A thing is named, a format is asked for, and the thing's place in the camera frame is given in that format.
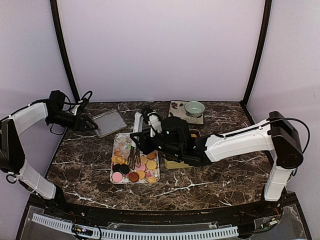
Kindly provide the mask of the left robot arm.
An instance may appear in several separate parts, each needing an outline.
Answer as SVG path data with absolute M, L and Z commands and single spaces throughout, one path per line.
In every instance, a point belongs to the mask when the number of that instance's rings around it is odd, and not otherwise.
M 36 139 L 41 131 L 33 127 L 57 125 L 78 132 L 97 130 L 97 124 L 85 114 L 92 95 L 89 90 L 80 100 L 71 102 L 62 91 L 53 90 L 48 98 L 35 100 L 0 121 L 0 169 L 6 173 L 7 181 L 20 182 L 28 191 L 52 201 L 50 208 L 60 218 L 67 218 L 71 208 L 64 202 L 63 190 L 48 181 L 39 167 L 32 166 L 40 162 L 35 157 L 48 157 L 44 150 L 48 137 Z

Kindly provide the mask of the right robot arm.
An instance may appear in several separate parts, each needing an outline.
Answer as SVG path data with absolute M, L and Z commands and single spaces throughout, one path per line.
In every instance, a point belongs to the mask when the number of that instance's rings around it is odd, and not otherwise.
M 188 122 L 177 116 L 160 119 L 156 112 L 137 113 L 130 138 L 145 155 L 158 151 L 173 161 L 192 167 L 206 166 L 247 153 L 275 152 L 275 160 L 264 187 L 264 199 L 255 213 L 266 217 L 275 208 L 292 172 L 304 160 L 298 130 L 278 111 L 249 127 L 193 137 Z

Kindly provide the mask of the floral cookie tray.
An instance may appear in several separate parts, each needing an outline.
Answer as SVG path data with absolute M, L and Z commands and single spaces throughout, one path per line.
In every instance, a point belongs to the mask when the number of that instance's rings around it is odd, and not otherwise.
M 140 165 L 136 165 L 134 168 L 130 168 L 128 164 L 128 157 L 131 153 L 131 139 L 130 139 L 130 134 L 129 133 L 118 133 L 116 134 L 114 138 L 114 143 L 113 143 L 113 152 L 112 152 L 112 158 L 111 158 L 111 170 L 110 170 L 110 182 L 112 184 L 150 184 L 147 182 L 148 177 L 156 177 L 156 182 L 158 182 L 161 178 L 160 174 L 160 163 L 159 163 L 159 154 L 157 151 L 153 151 L 152 153 L 146 155 L 144 153 L 140 153 L 140 160 L 141 163 L 145 164 L 148 161 L 155 161 L 157 163 L 157 168 L 155 170 L 148 170 L 147 167 L 145 171 L 136 171 L 136 167 Z M 130 168 L 130 172 L 126 175 L 123 175 L 123 179 L 121 182 L 113 182 L 112 180 L 112 175 L 113 175 L 113 170 L 112 167 L 115 164 L 125 164 L 128 165 Z M 139 180 L 137 182 L 130 182 L 129 181 L 129 174 L 131 172 L 136 172 L 139 175 Z

